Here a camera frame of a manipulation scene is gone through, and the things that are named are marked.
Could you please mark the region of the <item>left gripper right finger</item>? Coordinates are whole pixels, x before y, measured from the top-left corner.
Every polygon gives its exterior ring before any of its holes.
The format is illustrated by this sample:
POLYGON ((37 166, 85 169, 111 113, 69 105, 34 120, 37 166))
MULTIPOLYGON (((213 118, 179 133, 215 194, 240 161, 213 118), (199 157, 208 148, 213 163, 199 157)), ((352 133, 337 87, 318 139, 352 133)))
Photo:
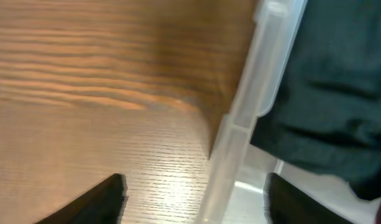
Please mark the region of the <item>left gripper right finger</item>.
POLYGON ((276 173, 269 173, 265 215, 270 224, 352 224, 276 173))

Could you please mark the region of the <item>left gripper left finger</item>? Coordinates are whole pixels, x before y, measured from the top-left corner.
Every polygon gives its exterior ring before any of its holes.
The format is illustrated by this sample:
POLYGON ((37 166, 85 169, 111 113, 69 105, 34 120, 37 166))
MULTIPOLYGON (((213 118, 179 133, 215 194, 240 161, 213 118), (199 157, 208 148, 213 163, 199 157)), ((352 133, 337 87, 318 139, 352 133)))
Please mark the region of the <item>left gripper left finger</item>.
POLYGON ((115 173, 36 224, 120 224, 126 191, 126 176, 115 173))

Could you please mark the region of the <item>clear plastic storage bin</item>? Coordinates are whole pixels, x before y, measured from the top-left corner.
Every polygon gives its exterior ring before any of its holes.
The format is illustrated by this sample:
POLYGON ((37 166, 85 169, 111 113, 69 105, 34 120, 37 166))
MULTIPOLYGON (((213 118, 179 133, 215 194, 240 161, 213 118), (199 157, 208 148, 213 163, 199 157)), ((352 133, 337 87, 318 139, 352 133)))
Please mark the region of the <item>clear plastic storage bin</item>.
POLYGON ((276 173, 352 223, 373 223, 380 200, 360 200, 343 180, 287 164, 250 143, 257 120, 273 106, 306 0, 258 4, 252 42, 231 109, 211 153, 211 174, 197 224, 268 223, 269 174, 276 173))

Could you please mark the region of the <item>black cloth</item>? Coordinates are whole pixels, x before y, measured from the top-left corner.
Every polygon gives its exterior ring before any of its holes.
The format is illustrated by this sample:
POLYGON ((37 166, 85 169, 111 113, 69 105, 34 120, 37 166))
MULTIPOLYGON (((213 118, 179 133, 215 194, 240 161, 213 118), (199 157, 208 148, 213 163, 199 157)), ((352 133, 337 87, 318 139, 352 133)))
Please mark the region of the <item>black cloth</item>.
POLYGON ((251 143, 381 197, 381 0, 310 0, 251 143))

